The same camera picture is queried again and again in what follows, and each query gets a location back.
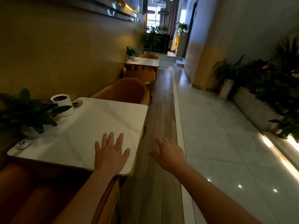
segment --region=curtain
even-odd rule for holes
[[[172,40],[176,30],[176,18],[178,15],[178,4],[180,0],[164,1],[166,2],[166,8],[161,9],[161,11],[168,11],[169,14],[160,16],[160,25],[168,26],[167,33],[170,35],[170,40]]]

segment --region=person's left hand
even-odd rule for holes
[[[104,170],[111,174],[118,174],[126,164],[130,155],[130,149],[127,148],[122,154],[123,133],[119,135],[114,145],[114,133],[103,135],[102,147],[99,142],[95,142],[95,171]]]

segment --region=planter box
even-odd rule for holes
[[[248,89],[240,87],[232,98],[235,105],[244,115],[258,128],[259,131],[276,132],[276,123],[268,122],[271,119],[283,119],[273,108],[263,101],[256,99],[255,95]]]

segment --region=white marble table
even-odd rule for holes
[[[135,60],[131,61],[130,63],[127,63],[128,65],[139,65],[139,66],[149,66],[149,67],[159,67],[160,60],[155,59],[148,59],[148,58],[140,58],[137,57]]]
[[[130,156],[120,175],[130,175],[142,136],[146,105],[80,97],[83,105],[74,114],[61,118],[58,126],[34,139],[24,150],[12,147],[7,154],[18,158],[94,170],[95,141],[114,132],[114,142],[124,133],[123,152]]]

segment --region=tiled floor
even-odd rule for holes
[[[263,223],[298,223],[299,184],[230,101],[192,88],[184,69],[173,70],[187,162]],[[193,203],[196,224],[205,223]]]

